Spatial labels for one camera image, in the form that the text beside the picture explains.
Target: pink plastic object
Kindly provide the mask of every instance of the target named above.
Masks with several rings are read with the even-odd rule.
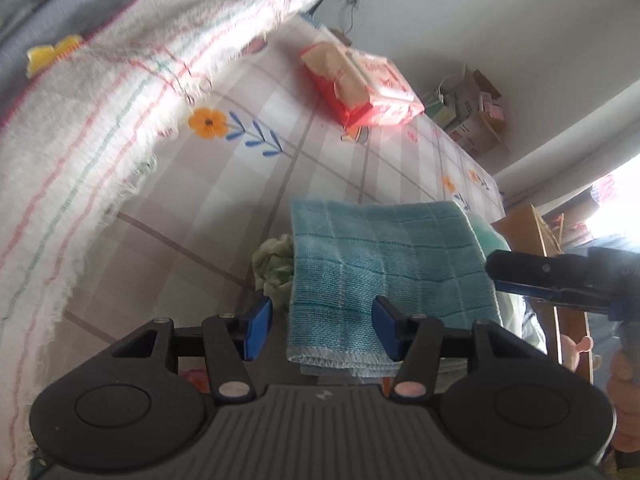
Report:
[[[561,334],[560,348],[562,350],[562,366],[575,372],[580,362],[580,354],[593,349],[593,339],[586,335],[582,341],[576,344],[569,336]]]

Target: blue plaid cloth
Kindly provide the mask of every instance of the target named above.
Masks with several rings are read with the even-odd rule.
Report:
[[[300,200],[292,205],[295,271],[287,357],[303,371],[391,376],[371,325],[383,295],[404,314],[470,328],[500,323],[493,282],[454,202],[397,206]]]

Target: blue fabric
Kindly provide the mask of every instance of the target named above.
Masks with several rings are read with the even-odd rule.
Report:
[[[390,375],[371,325],[371,302],[389,298],[404,314],[437,316],[453,328],[500,323],[493,283],[469,222],[453,202],[398,206],[296,201],[290,360]]]

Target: light green fabric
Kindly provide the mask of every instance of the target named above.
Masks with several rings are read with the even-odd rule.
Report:
[[[255,290],[271,298],[273,307],[288,310],[293,286],[293,236],[269,238],[251,257]]]

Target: plaid bedsheet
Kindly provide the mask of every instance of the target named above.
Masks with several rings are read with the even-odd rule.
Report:
[[[50,378],[157,316],[199,324],[253,288],[250,257],[290,231],[292,198],[353,203],[455,200],[493,222],[493,179],[426,116],[407,126],[342,128],[299,52],[331,33],[301,17],[204,82],[158,168],[95,240],[50,347]]]

